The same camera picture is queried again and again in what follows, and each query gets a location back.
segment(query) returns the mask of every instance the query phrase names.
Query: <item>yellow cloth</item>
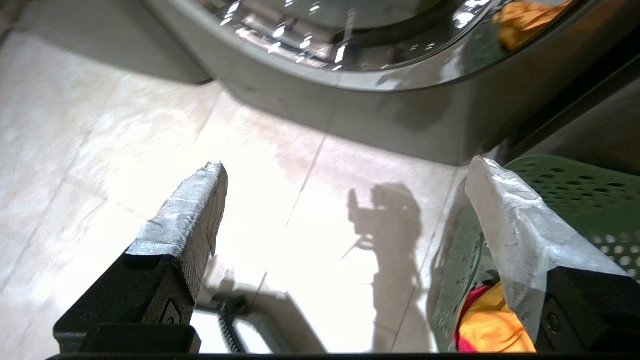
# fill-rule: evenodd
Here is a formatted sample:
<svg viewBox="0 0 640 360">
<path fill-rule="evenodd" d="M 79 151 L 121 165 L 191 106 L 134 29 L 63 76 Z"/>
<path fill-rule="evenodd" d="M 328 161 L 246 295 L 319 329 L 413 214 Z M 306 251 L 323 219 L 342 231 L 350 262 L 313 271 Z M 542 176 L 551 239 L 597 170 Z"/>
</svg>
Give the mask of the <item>yellow cloth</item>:
<svg viewBox="0 0 640 360">
<path fill-rule="evenodd" d="M 514 1 L 493 16 L 499 24 L 500 44 L 508 51 L 524 44 L 554 20 L 569 5 L 567 0 L 558 6 L 546 6 L 532 1 Z"/>
<path fill-rule="evenodd" d="M 536 352 L 516 314 L 502 296 L 502 283 L 476 300 L 462 317 L 460 337 L 478 352 Z"/>
</svg>

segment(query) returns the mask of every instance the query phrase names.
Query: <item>screw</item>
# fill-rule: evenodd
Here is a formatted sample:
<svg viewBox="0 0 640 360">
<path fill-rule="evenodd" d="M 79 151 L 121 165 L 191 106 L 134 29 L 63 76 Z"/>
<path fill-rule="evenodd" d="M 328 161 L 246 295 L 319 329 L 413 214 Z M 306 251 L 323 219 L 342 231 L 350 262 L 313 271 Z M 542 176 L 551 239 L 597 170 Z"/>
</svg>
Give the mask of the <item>screw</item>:
<svg viewBox="0 0 640 360">
<path fill-rule="evenodd" d="M 557 318 L 555 314 L 549 314 L 547 316 L 547 326 L 551 331 L 554 332 L 554 334 L 557 334 L 558 332 L 560 332 L 560 328 L 561 328 L 560 320 Z"/>
</svg>

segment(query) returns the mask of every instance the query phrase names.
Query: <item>green laundry basket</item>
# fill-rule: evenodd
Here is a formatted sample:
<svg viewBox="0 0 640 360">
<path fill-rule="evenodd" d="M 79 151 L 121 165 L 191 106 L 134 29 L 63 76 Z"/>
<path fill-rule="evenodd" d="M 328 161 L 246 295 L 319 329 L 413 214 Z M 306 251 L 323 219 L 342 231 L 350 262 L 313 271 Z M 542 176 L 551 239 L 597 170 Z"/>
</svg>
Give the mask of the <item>green laundry basket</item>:
<svg viewBox="0 0 640 360">
<path fill-rule="evenodd" d="M 640 280 L 640 177 L 551 155 L 525 156 L 505 166 L 593 245 Z M 452 335 L 481 260 L 489 256 L 473 207 L 460 215 L 449 244 L 431 328 L 441 352 L 455 352 Z"/>
<path fill-rule="evenodd" d="M 551 155 L 525 156 L 518 174 L 564 221 L 640 280 L 640 177 Z"/>
</svg>

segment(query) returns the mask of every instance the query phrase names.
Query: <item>tile grout line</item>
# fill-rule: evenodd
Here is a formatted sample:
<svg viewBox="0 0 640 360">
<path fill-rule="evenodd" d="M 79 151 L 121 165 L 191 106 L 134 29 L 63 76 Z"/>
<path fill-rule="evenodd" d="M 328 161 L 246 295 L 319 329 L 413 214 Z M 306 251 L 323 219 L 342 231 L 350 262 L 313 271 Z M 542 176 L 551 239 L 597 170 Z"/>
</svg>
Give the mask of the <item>tile grout line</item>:
<svg viewBox="0 0 640 360">
<path fill-rule="evenodd" d="M 253 308 L 253 306 L 255 305 L 255 302 L 258 301 L 258 294 L 260 293 L 260 290 L 262 289 L 262 286 L 264 285 L 264 283 L 267 281 L 267 274 L 268 274 L 268 271 L 265 271 L 264 275 L 262 276 L 260 285 L 258 286 L 258 289 L 255 291 L 255 295 L 253 296 L 253 300 L 251 301 L 251 305 L 249 306 L 249 308 Z"/>
<path fill-rule="evenodd" d="M 202 131 L 204 130 L 204 128 L 209 124 L 209 121 L 211 121 L 211 117 L 213 116 L 213 111 L 215 111 L 216 106 L 218 105 L 218 102 L 220 101 L 220 97 L 222 96 L 222 93 L 227 90 L 227 88 L 225 88 L 224 85 L 222 85 L 222 83 L 220 83 L 220 85 L 221 85 L 220 92 L 218 92 L 218 95 L 216 96 L 216 99 L 213 100 L 213 104 L 211 104 L 211 109 L 208 111 L 208 114 L 207 114 L 206 118 L 202 121 L 202 124 L 198 128 L 198 131 L 196 131 L 196 136 L 195 136 L 195 138 L 193 140 L 194 144 L 198 143 L 198 139 L 200 138 L 200 134 L 202 134 Z"/>
<path fill-rule="evenodd" d="M 307 176 L 305 177 L 304 182 L 302 182 L 302 187 L 300 188 L 300 192 L 298 192 L 298 196 L 296 197 L 296 202 L 293 203 L 293 208 L 291 209 L 291 212 L 289 213 L 289 218 L 287 219 L 287 223 L 285 224 L 285 227 L 289 226 L 289 222 L 291 221 L 291 217 L 293 216 L 293 212 L 296 211 L 296 206 L 298 205 L 298 201 L 300 200 L 300 197 L 302 196 L 302 192 L 307 187 L 307 183 L 309 182 L 309 179 L 311 178 L 311 173 L 313 173 L 314 168 L 316 167 L 316 163 L 318 161 L 318 158 L 320 157 L 320 152 L 322 151 L 322 149 L 324 147 L 324 142 L 326 141 L 326 139 L 328 137 L 329 137 L 329 134 L 325 133 L 324 137 L 322 138 L 322 141 L 320 142 L 320 146 L 318 147 L 318 150 L 316 151 L 316 155 L 314 156 L 314 160 L 311 162 L 311 166 L 309 167 L 309 171 L 307 172 Z"/>
<path fill-rule="evenodd" d="M 33 238 L 35 237 L 36 233 L 40 229 L 40 226 L 42 225 L 42 222 L 43 222 L 43 220 L 45 218 L 45 214 L 49 212 L 49 209 L 53 205 L 53 202 L 58 197 L 58 194 L 60 193 L 60 190 L 62 189 L 62 184 L 64 184 L 64 182 L 65 181 L 64 181 L 64 178 L 63 178 L 60 181 L 60 184 L 58 184 L 56 189 L 53 191 L 53 196 L 51 197 L 51 199 L 47 203 L 47 207 L 44 209 L 44 212 L 42 213 L 42 216 L 40 216 L 40 219 L 38 219 L 38 223 L 36 224 L 35 228 L 31 232 L 31 235 L 29 235 L 29 238 L 27 239 L 27 242 L 24 244 L 24 247 L 20 251 L 20 255 L 18 255 L 18 258 L 15 260 L 15 263 L 13 264 L 13 267 L 12 267 L 11 271 L 9 272 L 9 276 L 6 277 L 6 281 L 0 287 L 0 295 L 2 295 L 4 293 L 4 289 L 6 288 L 7 284 L 11 281 L 11 279 L 13 277 L 13 274 L 15 273 L 16 269 L 18 268 L 18 264 L 20 263 L 20 260 L 22 260 L 22 257 L 24 256 L 26 251 L 30 248 L 31 242 L 33 241 Z"/>
<path fill-rule="evenodd" d="M 443 220 L 443 216 L 444 216 L 444 212 L 446 210 L 446 208 L 448 207 L 448 202 L 449 202 L 449 197 L 452 195 L 452 192 L 454 190 L 454 185 L 456 183 L 456 179 L 458 177 L 458 174 L 460 173 L 461 168 L 458 167 L 455 171 L 455 173 L 453 174 L 453 176 L 451 177 L 451 184 L 449 185 L 449 189 L 447 190 L 447 197 L 445 198 L 445 204 L 444 207 L 442 208 L 442 210 L 440 211 L 440 214 L 438 215 L 438 224 L 440 224 L 441 220 Z M 431 249 L 431 246 L 433 244 L 433 239 L 435 238 L 435 236 L 437 235 L 437 230 L 433 231 L 433 234 L 431 235 L 431 239 L 429 240 L 429 246 L 427 247 L 427 251 L 426 254 L 429 254 L 429 250 Z M 424 259 L 422 259 L 422 263 L 420 264 L 420 270 L 418 272 L 418 276 L 422 275 L 422 270 L 424 269 L 424 265 L 427 261 L 427 255 L 424 256 Z M 404 324 L 404 319 L 406 318 L 406 314 L 407 312 L 409 312 L 409 307 L 411 307 L 411 303 L 413 301 L 413 296 L 415 295 L 415 291 L 417 288 L 418 284 L 413 286 L 413 289 L 411 291 L 411 297 L 409 298 L 409 303 L 407 303 L 406 308 L 404 309 L 404 313 L 402 316 L 402 320 L 400 321 L 400 326 L 398 326 L 398 330 L 396 331 L 396 337 L 394 338 L 394 342 L 393 345 L 391 345 L 391 351 L 393 352 L 393 349 L 396 347 L 396 342 L 398 340 L 398 336 L 400 335 L 400 329 L 402 329 L 402 325 Z"/>
<path fill-rule="evenodd" d="M 373 326 L 382 329 L 384 331 L 387 331 L 389 334 L 395 334 L 396 332 L 394 330 L 392 330 L 390 327 L 384 326 L 381 323 L 375 322 L 373 321 Z"/>
<path fill-rule="evenodd" d="M 82 190 L 84 190 L 84 191 L 96 196 L 96 197 L 99 197 L 99 198 L 104 199 L 104 200 L 108 200 L 109 199 L 109 197 L 107 196 L 106 193 L 100 192 L 100 191 L 92 188 L 91 186 L 85 184 L 84 181 L 76 178 L 75 176 L 73 176 L 71 174 L 65 174 L 63 176 L 63 179 L 64 179 L 64 181 L 68 182 L 69 184 L 71 184 L 73 186 L 76 186 L 76 187 L 78 187 L 78 188 L 80 188 L 80 189 L 82 189 Z"/>
<path fill-rule="evenodd" d="M 106 109 L 106 105 L 109 102 L 110 98 L 113 96 L 113 94 L 115 93 L 115 90 L 117 88 L 117 86 L 120 84 L 120 82 L 122 81 L 121 77 L 118 81 L 115 81 L 115 84 L 112 86 L 112 89 L 110 91 L 110 96 L 104 100 L 104 103 L 101 106 L 101 110 L 98 112 L 98 115 L 96 116 L 97 120 L 100 120 L 103 116 L 104 116 L 104 110 Z M 36 226 L 34 227 L 33 231 L 31 232 L 31 234 L 29 235 L 29 238 L 27 239 L 27 242 L 24 244 L 24 247 L 22 248 L 20 255 L 18 255 L 18 258 L 16 259 L 11 272 L 9 273 L 9 276 L 6 278 L 6 281 L 4 282 L 4 284 L 2 284 L 2 286 L 0 286 L 0 295 L 2 295 L 2 293 L 4 292 L 4 289 L 6 289 L 7 284 L 11 281 L 19 263 L 20 260 L 22 260 L 22 258 L 24 257 L 25 253 L 27 252 L 27 250 L 31 247 L 32 242 L 33 242 L 33 238 L 36 236 L 36 234 L 38 233 L 38 230 L 40 229 L 40 227 L 42 226 L 44 219 L 46 217 L 46 215 L 48 214 L 49 210 L 51 209 L 54 201 L 58 198 L 58 195 L 60 194 L 60 191 L 62 189 L 62 186 L 67 183 L 67 177 L 69 176 L 69 173 L 71 171 L 71 169 L 73 168 L 73 166 L 76 164 L 76 161 L 78 159 L 78 157 L 80 156 L 80 149 L 82 148 L 82 146 L 84 146 L 86 144 L 86 142 L 89 139 L 89 136 L 91 136 L 93 134 L 93 131 L 88 131 L 87 134 L 85 135 L 85 137 L 83 138 L 83 141 L 80 143 L 80 145 L 78 146 L 76 153 L 74 154 L 74 158 L 71 161 L 71 163 L 69 164 L 69 166 L 67 167 L 67 169 L 65 170 L 65 173 L 62 175 L 61 179 L 60 179 L 60 183 L 58 184 L 58 186 L 56 187 L 56 189 L 53 191 L 53 194 L 51 196 L 51 199 L 49 200 L 49 202 L 47 203 L 46 208 L 44 209 L 44 211 L 42 212 L 42 215 L 40 215 L 40 218 L 38 219 L 38 223 L 36 224 Z M 106 199 L 102 196 L 100 196 L 100 198 L 102 199 L 102 202 L 100 203 L 100 206 L 102 206 L 105 202 Z"/>
</svg>

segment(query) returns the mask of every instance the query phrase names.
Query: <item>washing machine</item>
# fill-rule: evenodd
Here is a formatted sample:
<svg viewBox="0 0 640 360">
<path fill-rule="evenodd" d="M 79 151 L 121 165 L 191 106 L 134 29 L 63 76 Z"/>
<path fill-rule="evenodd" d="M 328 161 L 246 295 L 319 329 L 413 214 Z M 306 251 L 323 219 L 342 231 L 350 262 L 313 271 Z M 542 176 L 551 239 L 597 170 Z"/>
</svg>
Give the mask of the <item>washing machine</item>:
<svg viewBox="0 0 640 360">
<path fill-rule="evenodd" d="M 147 0 L 240 101 L 451 165 L 640 23 L 636 0 Z"/>
</svg>

